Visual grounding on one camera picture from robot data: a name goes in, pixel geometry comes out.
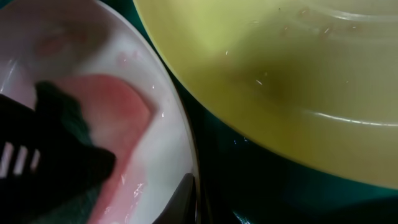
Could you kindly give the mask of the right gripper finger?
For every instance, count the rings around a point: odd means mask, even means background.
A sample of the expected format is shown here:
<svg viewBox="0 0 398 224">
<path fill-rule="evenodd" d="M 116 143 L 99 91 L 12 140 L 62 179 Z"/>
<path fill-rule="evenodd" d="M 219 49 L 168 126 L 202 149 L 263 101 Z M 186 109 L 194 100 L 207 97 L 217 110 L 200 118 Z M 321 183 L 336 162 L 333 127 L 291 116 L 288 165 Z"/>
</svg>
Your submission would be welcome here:
<svg viewBox="0 0 398 224">
<path fill-rule="evenodd" d="M 196 184 L 193 174 L 184 175 L 153 224 L 196 224 Z"/>
</svg>

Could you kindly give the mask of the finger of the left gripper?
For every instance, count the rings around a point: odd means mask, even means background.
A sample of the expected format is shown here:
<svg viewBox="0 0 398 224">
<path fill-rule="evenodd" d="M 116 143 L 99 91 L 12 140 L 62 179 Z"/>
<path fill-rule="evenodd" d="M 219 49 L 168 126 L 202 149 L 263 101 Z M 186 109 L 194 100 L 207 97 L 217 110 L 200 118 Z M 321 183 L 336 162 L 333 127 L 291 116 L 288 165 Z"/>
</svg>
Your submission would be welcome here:
<svg viewBox="0 0 398 224">
<path fill-rule="evenodd" d="M 76 99 L 51 82 L 35 93 L 34 108 L 1 97 L 1 222 L 86 223 L 116 157 Z"/>
</svg>

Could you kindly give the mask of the green and orange sponge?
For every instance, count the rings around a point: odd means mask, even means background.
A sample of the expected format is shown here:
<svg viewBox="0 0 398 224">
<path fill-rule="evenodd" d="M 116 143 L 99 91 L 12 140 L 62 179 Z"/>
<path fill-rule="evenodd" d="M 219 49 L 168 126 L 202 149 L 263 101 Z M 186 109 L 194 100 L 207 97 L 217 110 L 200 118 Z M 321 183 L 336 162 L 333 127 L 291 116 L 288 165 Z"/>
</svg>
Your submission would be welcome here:
<svg viewBox="0 0 398 224">
<path fill-rule="evenodd" d="M 37 223 L 127 223 L 144 186 L 132 153 L 152 115 L 124 80 L 94 74 L 38 82 L 37 112 L 49 115 L 81 143 L 113 152 L 112 176 L 101 186 L 39 218 Z"/>
</svg>

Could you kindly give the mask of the white plate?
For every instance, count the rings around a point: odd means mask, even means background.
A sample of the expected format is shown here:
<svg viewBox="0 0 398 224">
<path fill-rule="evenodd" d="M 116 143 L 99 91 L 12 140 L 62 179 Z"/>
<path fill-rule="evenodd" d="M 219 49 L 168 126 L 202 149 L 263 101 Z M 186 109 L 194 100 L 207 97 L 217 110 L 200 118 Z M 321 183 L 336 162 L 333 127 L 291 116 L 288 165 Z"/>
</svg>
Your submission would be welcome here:
<svg viewBox="0 0 398 224">
<path fill-rule="evenodd" d="M 177 91 L 139 31 L 100 1 L 11 1 L 1 8 L 1 97 L 34 108 L 35 85 L 94 74 L 124 80 L 150 108 L 132 153 L 144 186 L 127 223 L 153 223 L 197 164 Z"/>
</svg>

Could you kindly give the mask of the yellow-green plate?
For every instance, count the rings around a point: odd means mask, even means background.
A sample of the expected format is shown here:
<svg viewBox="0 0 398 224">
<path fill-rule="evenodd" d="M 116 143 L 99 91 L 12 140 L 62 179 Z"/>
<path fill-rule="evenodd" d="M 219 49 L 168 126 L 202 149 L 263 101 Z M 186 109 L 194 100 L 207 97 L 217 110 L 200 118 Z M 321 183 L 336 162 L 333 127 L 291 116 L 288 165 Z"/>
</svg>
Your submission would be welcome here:
<svg viewBox="0 0 398 224">
<path fill-rule="evenodd" d="M 137 0 L 178 81 L 305 166 L 397 187 L 397 0 Z"/>
</svg>

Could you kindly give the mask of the teal plastic serving tray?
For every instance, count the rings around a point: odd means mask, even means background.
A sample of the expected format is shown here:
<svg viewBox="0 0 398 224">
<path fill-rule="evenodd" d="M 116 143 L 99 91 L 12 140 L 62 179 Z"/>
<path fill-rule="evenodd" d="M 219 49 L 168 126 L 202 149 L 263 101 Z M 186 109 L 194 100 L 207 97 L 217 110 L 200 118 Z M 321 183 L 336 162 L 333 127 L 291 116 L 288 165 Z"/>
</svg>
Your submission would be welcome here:
<svg viewBox="0 0 398 224">
<path fill-rule="evenodd" d="M 109 5 L 155 48 L 135 2 Z M 281 156 L 220 120 L 172 75 L 195 133 L 215 223 L 397 222 L 397 187 L 339 177 Z"/>
</svg>

